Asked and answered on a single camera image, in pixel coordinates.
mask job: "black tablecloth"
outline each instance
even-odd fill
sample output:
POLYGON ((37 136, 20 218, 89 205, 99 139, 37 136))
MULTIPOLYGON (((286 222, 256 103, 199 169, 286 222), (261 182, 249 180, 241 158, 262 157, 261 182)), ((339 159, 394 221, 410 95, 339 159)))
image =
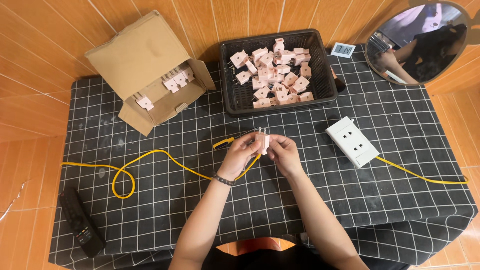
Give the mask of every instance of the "black tablecloth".
MULTIPOLYGON (((347 89, 320 109, 234 119, 224 113, 217 63, 208 64, 217 90, 208 90, 183 112, 145 137, 123 122, 121 99, 101 78, 72 85, 64 161, 123 164, 165 149, 180 163, 211 175, 227 152, 212 144, 268 127, 296 141, 302 166, 328 207, 346 228, 359 254, 419 265, 462 233, 478 212, 467 185, 425 182, 372 160, 354 169, 325 129, 348 116, 380 157, 431 179, 463 181, 460 168, 423 86, 399 86, 368 67, 361 46, 350 59, 328 60, 347 89)), ((135 193, 114 197, 115 170, 64 166, 60 189, 78 189, 107 241, 95 259, 73 241, 57 205, 49 262, 70 269, 111 269, 170 258, 180 231, 208 186, 155 153, 129 166, 135 193)), ((117 191, 131 182, 120 175, 117 191)), ((286 179, 262 156, 232 187, 215 245, 277 236, 309 244, 286 179)))

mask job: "black plastic basket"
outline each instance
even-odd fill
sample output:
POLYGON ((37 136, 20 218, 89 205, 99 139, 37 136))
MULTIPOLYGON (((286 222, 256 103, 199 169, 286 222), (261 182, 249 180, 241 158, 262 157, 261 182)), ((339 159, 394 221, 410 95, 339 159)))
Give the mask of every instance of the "black plastic basket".
MULTIPOLYGON (((293 64, 290 67, 291 71, 300 69, 300 66, 294 67, 293 64)), ((232 117, 262 115, 272 112, 325 106, 332 103, 338 95, 320 33, 315 29, 223 41, 220 43, 220 75, 227 113, 232 117), (283 44, 286 50, 293 51, 294 48, 310 50, 309 53, 312 58, 308 65, 312 70, 312 77, 307 91, 312 92, 314 100, 254 109, 252 98, 256 90, 252 88, 252 79, 249 80, 250 83, 245 83, 242 86, 235 84, 237 82, 235 74, 248 70, 247 67, 243 66, 235 69, 234 74, 233 70, 229 68, 231 64, 227 63, 230 62, 230 57, 233 54, 242 50, 245 50, 248 55, 251 55, 254 50, 264 48, 265 46, 272 50, 275 39, 280 37, 284 39, 283 44)))

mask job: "mirror frame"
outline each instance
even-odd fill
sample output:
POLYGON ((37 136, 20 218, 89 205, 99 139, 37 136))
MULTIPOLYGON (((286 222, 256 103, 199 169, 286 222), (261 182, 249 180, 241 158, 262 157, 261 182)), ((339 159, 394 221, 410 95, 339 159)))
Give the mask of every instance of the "mirror frame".
POLYGON ((479 20, 480 19, 480 10, 475 15, 475 18, 471 19, 469 13, 462 6, 460 6, 457 3, 450 2, 450 1, 444 1, 444 0, 431 0, 431 1, 429 1, 429 0, 410 0, 408 2, 408 8, 403 9, 402 11, 398 12, 393 17, 384 21, 380 26, 382 26, 384 23, 388 22, 389 20, 395 18, 397 15, 399 15, 399 14, 401 14, 401 13, 403 13, 403 12, 405 12, 405 11, 411 9, 411 8, 414 8, 414 7, 417 7, 417 6, 420 6, 420 5, 424 5, 424 4, 437 4, 437 3, 448 4, 448 5, 453 6, 454 8, 458 9, 466 17, 466 21, 467 21, 467 34, 466 34, 466 37, 465 37, 465 42, 462 45, 462 47, 460 48, 460 51, 458 51, 458 53, 456 54, 455 58, 453 58, 453 60, 448 64, 447 67, 444 68, 444 70, 442 70, 440 73, 438 73, 432 79, 430 79, 428 81, 425 81, 425 82, 417 83, 417 84, 404 84, 404 83, 397 82, 396 80, 393 80, 391 78, 384 77, 382 75, 382 73, 380 73, 378 70, 376 70, 373 67, 373 65, 372 65, 372 63, 370 63, 370 60, 368 59, 368 55, 367 55, 367 51, 368 51, 367 47, 368 47, 370 37, 378 30, 378 27, 373 32, 370 33, 367 41, 365 42, 365 52, 364 52, 364 54, 365 54, 365 59, 367 60, 367 63, 370 66, 370 68, 373 69, 377 74, 379 74, 383 79, 385 79, 389 82, 392 82, 394 84, 398 84, 398 85, 402 85, 402 86, 420 86, 420 85, 427 84, 427 83, 435 80, 436 78, 438 78, 440 75, 442 75, 443 72, 445 72, 453 63, 455 63, 455 61, 457 61, 457 59, 463 53, 463 51, 465 50, 465 47, 467 45, 478 44, 478 42, 480 41, 479 40, 480 39, 480 29, 472 29, 472 26, 478 24, 478 23, 476 23, 476 21, 480 21, 479 20))

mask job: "digital display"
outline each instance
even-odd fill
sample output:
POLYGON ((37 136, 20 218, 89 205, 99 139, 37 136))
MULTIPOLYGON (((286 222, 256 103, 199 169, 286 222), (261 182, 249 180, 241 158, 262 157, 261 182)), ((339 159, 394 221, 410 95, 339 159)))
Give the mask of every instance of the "digital display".
POLYGON ((343 53, 343 54, 350 54, 350 52, 352 51, 352 47, 350 46, 344 46, 344 45, 338 45, 334 52, 338 52, 338 53, 343 53))

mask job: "screwdriver handle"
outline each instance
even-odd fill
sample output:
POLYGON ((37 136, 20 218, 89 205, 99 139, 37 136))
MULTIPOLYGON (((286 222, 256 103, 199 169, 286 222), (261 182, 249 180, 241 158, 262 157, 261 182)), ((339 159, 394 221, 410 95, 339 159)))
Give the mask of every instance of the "screwdriver handle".
POLYGON ((213 149, 214 149, 214 150, 220 149, 220 148, 222 148, 222 147, 224 147, 224 146, 227 146, 227 144, 233 142, 234 140, 235 140, 234 137, 230 137, 230 138, 228 138, 228 139, 221 140, 221 141, 219 141, 219 142, 217 142, 216 144, 213 145, 213 149))

